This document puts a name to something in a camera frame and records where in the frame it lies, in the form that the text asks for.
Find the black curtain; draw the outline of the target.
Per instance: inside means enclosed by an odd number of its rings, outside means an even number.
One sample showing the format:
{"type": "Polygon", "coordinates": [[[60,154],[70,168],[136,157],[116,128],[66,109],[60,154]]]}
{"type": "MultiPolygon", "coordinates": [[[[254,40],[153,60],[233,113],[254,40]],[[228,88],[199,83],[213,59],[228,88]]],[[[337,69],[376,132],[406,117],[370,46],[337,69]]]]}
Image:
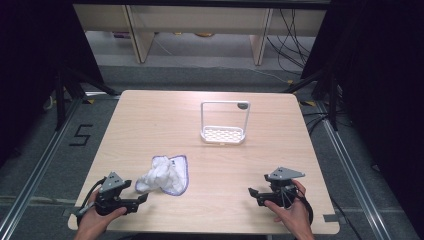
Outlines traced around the black curtain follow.
{"type": "Polygon", "coordinates": [[[330,0],[306,75],[335,67],[372,159],[424,240],[424,0],[330,0]]]}
{"type": "Polygon", "coordinates": [[[69,70],[103,81],[73,0],[0,0],[0,167],[69,70]]]}

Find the white cloth with purple edge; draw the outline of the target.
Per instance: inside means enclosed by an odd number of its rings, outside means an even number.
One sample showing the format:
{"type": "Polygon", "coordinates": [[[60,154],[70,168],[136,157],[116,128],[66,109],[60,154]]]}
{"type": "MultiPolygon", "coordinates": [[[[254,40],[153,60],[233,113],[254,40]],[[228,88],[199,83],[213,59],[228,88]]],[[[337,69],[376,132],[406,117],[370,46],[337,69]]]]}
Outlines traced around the white cloth with purple edge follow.
{"type": "Polygon", "coordinates": [[[136,181],[135,190],[148,193],[160,189],[165,194],[181,196],[188,185],[188,161],[185,155],[154,156],[151,169],[136,181]]]}

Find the aluminium floor rail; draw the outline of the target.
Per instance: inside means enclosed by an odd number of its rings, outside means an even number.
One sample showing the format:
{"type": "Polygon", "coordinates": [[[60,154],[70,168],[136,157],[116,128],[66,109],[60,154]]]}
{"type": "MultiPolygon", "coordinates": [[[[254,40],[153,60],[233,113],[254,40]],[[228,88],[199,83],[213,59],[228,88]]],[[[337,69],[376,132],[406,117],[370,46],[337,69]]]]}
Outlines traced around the aluminium floor rail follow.
{"type": "Polygon", "coordinates": [[[54,110],[41,116],[20,155],[0,169],[0,240],[71,240],[77,204],[115,99],[75,101],[60,130],[54,110]]]}
{"type": "Polygon", "coordinates": [[[376,239],[391,240],[391,234],[389,233],[375,202],[371,198],[370,192],[367,190],[367,187],[354,166],[351,156],[349,155],[338,131],[330,122],[329,117],[327,120],[323,121],[323,125],[333,147],[335,148],[352,189],[355,192],[356,199],[358,200],[376,239]]]}

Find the person's right hand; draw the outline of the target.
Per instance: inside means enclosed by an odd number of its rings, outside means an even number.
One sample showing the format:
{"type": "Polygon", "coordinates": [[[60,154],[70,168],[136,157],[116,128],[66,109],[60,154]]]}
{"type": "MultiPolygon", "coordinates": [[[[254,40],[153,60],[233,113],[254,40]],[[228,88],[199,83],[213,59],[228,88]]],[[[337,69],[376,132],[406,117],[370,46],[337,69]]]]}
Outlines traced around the person's right hand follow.
{"type": "Polygon", "coordinates": [[[284,209],[271,201],[266,201],[265,206],[276,214],[275,222],[282,222],[291,234],[311,232],[309,212],[300,199],[295,199],[289,209],[284,209]]]}

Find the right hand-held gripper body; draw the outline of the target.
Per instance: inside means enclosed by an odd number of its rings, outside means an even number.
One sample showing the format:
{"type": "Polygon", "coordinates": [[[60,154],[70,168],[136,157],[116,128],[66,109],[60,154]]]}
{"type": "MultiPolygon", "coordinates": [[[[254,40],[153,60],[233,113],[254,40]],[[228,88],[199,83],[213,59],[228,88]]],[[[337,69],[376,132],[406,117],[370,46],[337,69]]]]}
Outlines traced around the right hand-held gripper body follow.
{"type": "Polygon", "coordinates": [[[269,182],[271,193],[260,193],[264,200],[264,205],[266,201],[271,201],[279,207],[289,208],[298,195],[298,188],[293,183],[293,180],[304,177],[305,174],[285,167],[278,167],[269,174],[272,174],[275,180],[272,183],[269,182]]]}

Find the light wooden shelf unit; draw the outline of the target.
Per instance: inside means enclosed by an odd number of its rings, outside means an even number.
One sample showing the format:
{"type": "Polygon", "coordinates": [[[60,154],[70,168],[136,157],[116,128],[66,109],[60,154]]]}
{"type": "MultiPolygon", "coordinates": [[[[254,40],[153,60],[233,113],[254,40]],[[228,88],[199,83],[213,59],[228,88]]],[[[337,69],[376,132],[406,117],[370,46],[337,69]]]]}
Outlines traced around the light wooden shelf unit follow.
{"type": "Polygon", "coordinates": [[[170,7],[76,4],[85,31],[127,32],[136,60],[146,61],[156,32],[241,34],[250,37],[253,61],[262,63],[269,35],[314,37],[325,12],[272,8],[170,7]]]}

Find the person's left hand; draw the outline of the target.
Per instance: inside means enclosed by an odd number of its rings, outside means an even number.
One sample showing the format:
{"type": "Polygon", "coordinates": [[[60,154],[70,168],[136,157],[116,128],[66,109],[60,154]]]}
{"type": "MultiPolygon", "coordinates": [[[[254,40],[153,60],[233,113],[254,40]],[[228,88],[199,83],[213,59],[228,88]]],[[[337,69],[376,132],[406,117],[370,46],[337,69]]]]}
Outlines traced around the person's left hand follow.
{"type": "Polygon", "coordinates": [[[127,209],[125,207],[118,208],[112,213],[102,216],[96,212],[94,206],[91,206],[85,211],[77,232],[105,232],[108,225],[115,219],[123,216],[127,209]]]}

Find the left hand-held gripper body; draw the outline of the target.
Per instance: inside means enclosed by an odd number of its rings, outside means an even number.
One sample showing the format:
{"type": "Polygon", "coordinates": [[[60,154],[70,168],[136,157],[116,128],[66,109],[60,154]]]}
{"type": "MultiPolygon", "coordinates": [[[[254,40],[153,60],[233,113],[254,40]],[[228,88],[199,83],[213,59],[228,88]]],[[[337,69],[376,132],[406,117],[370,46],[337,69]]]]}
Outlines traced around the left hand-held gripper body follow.
{"type": "Polygon", "coordinates": [[[95,209],[99,215],[108,215],[121,207],[127,209],[125,215],[138,211],[137,199],[122,199],[120,197],[124,190],[122,186],[124,181],[116,172],[111,172],[106,177],[95,199],[95,209]]]}

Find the white wire rack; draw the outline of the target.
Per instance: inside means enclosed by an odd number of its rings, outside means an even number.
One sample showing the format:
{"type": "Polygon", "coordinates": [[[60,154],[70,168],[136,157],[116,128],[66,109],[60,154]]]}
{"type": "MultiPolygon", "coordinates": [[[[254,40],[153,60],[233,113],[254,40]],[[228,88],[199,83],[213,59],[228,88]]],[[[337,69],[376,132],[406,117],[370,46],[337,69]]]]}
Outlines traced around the white wire rack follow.
{"type": "Polygon", "coordinates": [[[200,104],[200,136],[205,143],[239,145],[246,138],[250,102],[209,100],[200,104]]]}

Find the black metal stand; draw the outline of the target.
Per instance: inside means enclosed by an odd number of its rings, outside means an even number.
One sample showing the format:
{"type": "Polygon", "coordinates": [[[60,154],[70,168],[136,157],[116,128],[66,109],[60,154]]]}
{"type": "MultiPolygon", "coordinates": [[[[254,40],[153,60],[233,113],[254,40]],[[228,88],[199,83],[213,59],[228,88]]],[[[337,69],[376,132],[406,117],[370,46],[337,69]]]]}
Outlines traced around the black metal stand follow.
{"type": "Polygon", "coordinates": [[[294,93],[314,81],[316,81],[316,85],[314,90],[312,91],[311,96],[315,100],[322,100],[325,96],[329,97],[328,119],[330,125],[333,127],[333,130],[337,131],[338,127],[336,123],[336,106],[338,97],[338,83],[336,75],[329,68],[323,68],[317,71],[316,73],[313,73],[310,76],[301,79],[299,83],[294,84],[289,88],[283,90],[283,93],[294,93]]]}
{"type": "Polygon", "coordinates": [[[67,110],[65,107],[65,92],[68,92],[71,99],[82,100],[87,97],[80,82],[88,83],[89,85],[105,92],[109,96],[119,96],[120,92],[106,86],[102,77],[92,78],[87,74],[72,69],[67,66],[61,66],[57,70],[55,80],[56,108],[57,108],[57,124],[56,129],[59,130],[67,120],[67,110]]]}

